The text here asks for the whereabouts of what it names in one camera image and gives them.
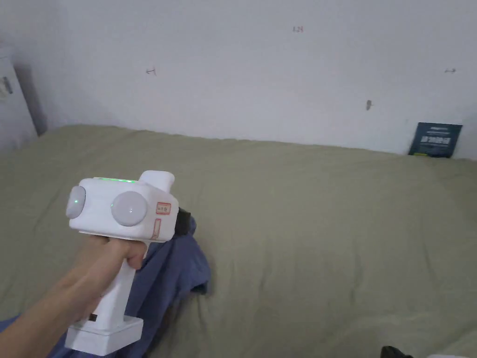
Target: wall mark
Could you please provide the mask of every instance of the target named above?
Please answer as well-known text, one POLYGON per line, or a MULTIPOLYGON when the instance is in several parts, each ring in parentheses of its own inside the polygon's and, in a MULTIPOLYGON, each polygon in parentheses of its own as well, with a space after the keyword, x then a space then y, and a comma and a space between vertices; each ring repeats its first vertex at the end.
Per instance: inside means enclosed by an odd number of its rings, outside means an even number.
POLYGON ((154 76, 156 76, 156 77, 157 77, 157 74, 156 74, 156 68, 155 68, 155 67, 153 67, 153 69, 152 69, 152 70, 148 70, 148 69, 146 69, 146 73, 147 73, 147 74, 154 73, 154 76))

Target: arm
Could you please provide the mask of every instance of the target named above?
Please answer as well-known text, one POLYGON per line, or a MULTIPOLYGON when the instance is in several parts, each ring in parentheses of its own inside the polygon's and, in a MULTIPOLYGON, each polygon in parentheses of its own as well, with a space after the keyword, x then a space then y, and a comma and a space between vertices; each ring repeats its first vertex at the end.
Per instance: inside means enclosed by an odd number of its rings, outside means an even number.
POLYGON ((2 356, 46 357, 73 322, 94 311, 123 260, 139 269, 145 251, 142 242, 88 238, 73 269, 0 334, 2 356))

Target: white handheld device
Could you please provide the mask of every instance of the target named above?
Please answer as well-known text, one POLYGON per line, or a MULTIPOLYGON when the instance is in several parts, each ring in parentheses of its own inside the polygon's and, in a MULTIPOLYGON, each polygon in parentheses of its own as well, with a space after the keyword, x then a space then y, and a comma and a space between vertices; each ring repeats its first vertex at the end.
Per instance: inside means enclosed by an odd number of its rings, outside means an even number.
MULTIPOLYGON (((73 187, 70 227, 92 235, 165 242, 174 235, 179 205, 169 193, 174 175, 145 171, 139 180, 87 178, 73 187)), ((89 319, 70 326, 65 347, 105 356, 141 338, 143 320, 124 315, 135 271, 126 261, 89 319)))

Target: round button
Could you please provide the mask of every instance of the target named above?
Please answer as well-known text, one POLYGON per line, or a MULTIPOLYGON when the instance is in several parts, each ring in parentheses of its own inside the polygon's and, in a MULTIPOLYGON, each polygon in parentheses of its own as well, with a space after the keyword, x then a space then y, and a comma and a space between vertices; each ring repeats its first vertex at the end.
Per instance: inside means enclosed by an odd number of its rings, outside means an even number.
POLYGON ((84 201, 86 200, 86 190, 83 187, 73 187, 70 192, 70 198, 66 205, 66 216, 70 219, 76 219, 83 211, 84 201))
POLYGON ((141 194, 135 191, 126 191, 113 200, 111 213, 118 224, 134 226, 146 216, 147 202, 141 194))

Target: white cabinet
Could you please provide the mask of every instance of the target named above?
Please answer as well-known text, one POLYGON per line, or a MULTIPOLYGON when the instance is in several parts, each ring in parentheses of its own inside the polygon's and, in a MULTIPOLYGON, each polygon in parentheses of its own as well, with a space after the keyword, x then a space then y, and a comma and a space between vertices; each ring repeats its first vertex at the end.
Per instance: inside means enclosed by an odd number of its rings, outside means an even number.
POLYGON ((0 57, 0 153, 37 137, 33 121, 8 57, 0 57))

